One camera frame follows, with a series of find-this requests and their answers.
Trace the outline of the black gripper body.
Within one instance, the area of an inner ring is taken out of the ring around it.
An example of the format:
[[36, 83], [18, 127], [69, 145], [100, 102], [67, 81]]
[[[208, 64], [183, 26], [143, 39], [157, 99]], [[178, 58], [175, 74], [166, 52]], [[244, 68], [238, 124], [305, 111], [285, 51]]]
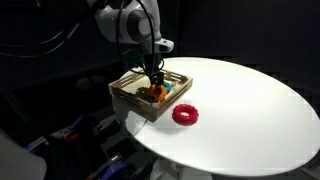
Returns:
[[160, 53], [145, 54], [144, 57], [144, 71], [146, 74], [157, 73], [160, 71], [160, 63], [162, 57]]

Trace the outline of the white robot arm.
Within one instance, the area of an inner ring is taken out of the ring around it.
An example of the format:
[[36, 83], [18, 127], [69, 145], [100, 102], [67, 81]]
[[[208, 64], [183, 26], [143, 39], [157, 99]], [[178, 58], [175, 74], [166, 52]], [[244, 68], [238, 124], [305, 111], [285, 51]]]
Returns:
[[108, 41], [114, 42], [119, 59], [133, 73], [143, 74], [159, 87], [164, 75], [162, 53], [174, 43], [162, 37], [157, 0], [86, 0], [89, 12]]

